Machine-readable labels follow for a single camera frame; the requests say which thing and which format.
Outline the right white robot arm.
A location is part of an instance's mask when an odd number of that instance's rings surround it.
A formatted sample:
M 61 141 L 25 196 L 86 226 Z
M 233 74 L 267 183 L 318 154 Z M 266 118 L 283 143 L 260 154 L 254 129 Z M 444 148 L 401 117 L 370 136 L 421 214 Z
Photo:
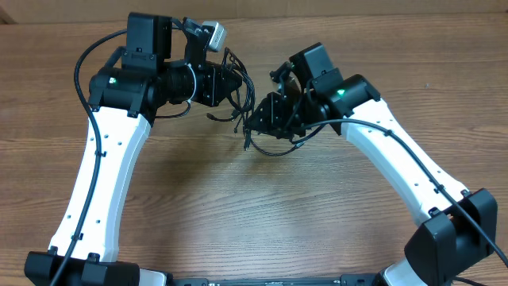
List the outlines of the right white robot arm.
M 491 254 L 498 204 L 487 189 L 469 190 L 402 128 L 380 92 L 362 75 L 344 78 L 325 46 L 295 53 L 270 74 L 277 85 L 245 129 L 299 147 L 330 126 L 356 146 L 396 190 L 417 227 L 403 258 L 377 285 L 450 285 Z

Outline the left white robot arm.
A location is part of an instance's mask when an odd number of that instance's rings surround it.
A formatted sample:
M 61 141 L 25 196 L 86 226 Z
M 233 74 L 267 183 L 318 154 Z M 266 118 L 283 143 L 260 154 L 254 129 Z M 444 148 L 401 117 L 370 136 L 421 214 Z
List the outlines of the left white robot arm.
M 169 285 L 164 271 L 118 258 L 122 212 L 133 169 L 165 104 L 215 107 L 241 87 L 233 57 L 220 52 L 226 29 L 131 13 L 116 48 L 78 96 L 89 128 L 65 215 L 44 252 L 28 254 L 24 272 L 35 285 Z

